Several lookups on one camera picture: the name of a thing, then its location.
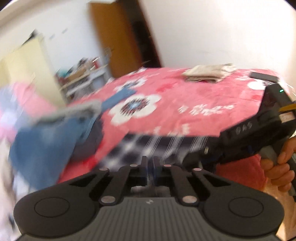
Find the beige folded clothing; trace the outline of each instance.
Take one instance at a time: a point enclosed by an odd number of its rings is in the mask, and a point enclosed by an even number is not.
[[[186,81],[198,82],[202,80],[220,82],[225,77],[231,75],[236,67],[233,64],[220,65],[197,65],[183,73]]]

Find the brown door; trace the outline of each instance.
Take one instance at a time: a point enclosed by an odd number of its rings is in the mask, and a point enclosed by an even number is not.
[[[110,69],[118,78],[141,67],[142,59],[128,18],[117,2],[90,3],[98,37],[105,50],[111,51]]]

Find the black and white striped fabric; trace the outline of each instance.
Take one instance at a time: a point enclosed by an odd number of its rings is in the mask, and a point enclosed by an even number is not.
[[[96,168],[107,167],[114,172],[125,165],[140,164],[142,156],[147,156],[148,162],[157,156],[163,165],[180,164],[188,152],[200,150],[215,140],[216,137],[127,134]]]

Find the human hand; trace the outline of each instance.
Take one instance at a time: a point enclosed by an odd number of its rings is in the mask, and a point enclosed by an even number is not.
[[[292,157],[296,151],[296,138],[291,138],[285,142],[278,156],[278,165],[274,166],[269,159],[261,159],[261,168],[264,170],[266,177],[271,179],[272,185],[278,186],[281,192],[287,192],[292,187],[291,181],[295,177],[294,171],[290,170],[287,161]]]

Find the pink bedsheet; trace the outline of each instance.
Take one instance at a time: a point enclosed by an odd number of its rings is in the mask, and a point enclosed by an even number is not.
[[[60,181],[89,172],[128,132],[218,136],[221,130],[258,111],[264,83],[249,78],[249,73],[277,75],[270,70],[240,69],[217,84],[190,83],[181,76],[185,70],[143,68],[81,100],[104,101],[125,85],[137,91],[134,96],[103,114],[104,138],[96,155],[84,162],[69,164]],[[266,179],[259,161],[260,157],[254,156],[220,165],[217,174],[261,190]]]

